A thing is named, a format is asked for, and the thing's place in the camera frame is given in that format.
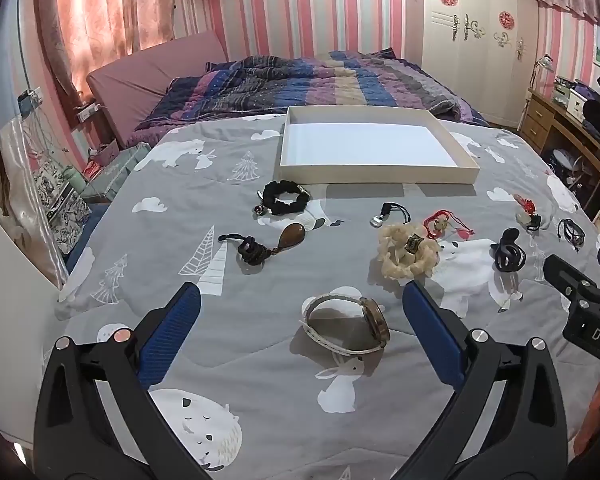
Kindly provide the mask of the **right hand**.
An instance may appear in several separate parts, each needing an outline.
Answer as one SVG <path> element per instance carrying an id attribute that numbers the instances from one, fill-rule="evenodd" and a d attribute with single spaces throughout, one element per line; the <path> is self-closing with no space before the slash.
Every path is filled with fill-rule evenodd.
<path id="1" fill-rule="evenodd" d="M 578 456 L 584 452 L 586 446 L 600 431 L 600 382 L 598 383 L 586 412 L 582 425 L 572 439 L 573 455 Z"/>

